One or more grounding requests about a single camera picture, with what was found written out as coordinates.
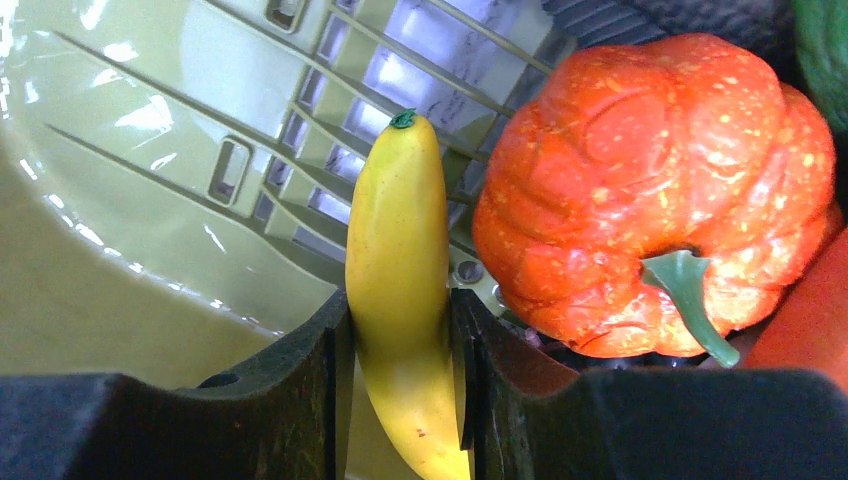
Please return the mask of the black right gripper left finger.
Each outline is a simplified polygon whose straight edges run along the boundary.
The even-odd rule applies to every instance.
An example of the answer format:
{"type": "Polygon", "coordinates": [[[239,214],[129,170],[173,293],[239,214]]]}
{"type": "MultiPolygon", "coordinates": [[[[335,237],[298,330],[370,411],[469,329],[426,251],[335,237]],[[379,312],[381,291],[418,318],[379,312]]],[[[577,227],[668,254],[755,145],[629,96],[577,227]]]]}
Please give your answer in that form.
{"type": "Polygon", "coordinates": [[[354,371],[342,291],[195,388],[118,373],[1,381],[5,479],[340,479],[354,371]]]}

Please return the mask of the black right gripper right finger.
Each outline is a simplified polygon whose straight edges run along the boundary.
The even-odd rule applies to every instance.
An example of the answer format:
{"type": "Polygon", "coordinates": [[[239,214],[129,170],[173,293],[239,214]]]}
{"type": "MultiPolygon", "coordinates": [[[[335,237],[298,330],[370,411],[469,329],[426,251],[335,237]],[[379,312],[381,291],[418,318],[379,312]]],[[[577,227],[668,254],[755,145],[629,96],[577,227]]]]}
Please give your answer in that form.
{"type": "Polygon", "coordinates": [[[575,372],[450,295],[462,447],[476,479],[843,479],[847,399],[769,369],[575,372]]]}

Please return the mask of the orange toy pumpkin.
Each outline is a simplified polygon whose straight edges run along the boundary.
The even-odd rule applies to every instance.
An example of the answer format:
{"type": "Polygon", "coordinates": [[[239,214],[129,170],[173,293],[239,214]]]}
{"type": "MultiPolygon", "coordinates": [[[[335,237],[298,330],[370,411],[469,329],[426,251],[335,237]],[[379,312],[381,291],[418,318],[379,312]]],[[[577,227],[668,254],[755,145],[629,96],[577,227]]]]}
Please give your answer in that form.
{"type": "Polygon", "coordinates": [[[529,327],[595,358],[711,356],[843,224],[829,127],[756,54],[690,33],[583,49],[509,120],[475,249],[529,327]]]}

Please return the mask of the green toy vegetable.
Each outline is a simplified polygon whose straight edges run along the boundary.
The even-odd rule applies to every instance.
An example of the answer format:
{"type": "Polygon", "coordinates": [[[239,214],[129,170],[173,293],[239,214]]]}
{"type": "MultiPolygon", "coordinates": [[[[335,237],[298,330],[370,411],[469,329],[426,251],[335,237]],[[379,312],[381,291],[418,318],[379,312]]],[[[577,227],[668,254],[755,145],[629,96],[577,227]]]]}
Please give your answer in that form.
{"type": "Polygon", "coordinates": [[[796,0],[797,58],[812,99],[835,135],[847,135],[847,0],[796,0]]]}

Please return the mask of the yellow toy banana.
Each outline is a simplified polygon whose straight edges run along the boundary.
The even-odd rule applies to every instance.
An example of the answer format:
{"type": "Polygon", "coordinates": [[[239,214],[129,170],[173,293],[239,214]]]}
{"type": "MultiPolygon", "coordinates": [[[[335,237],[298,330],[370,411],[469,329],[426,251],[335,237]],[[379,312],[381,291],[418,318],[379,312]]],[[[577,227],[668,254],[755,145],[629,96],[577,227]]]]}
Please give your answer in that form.
{"type": "Polygon", "coordinates": [[[354,188],[345,290],[366,392],[389,441],[424,479],[467,479],[449,344],[448,205],[432,124],[391,118],[354,188]]]}

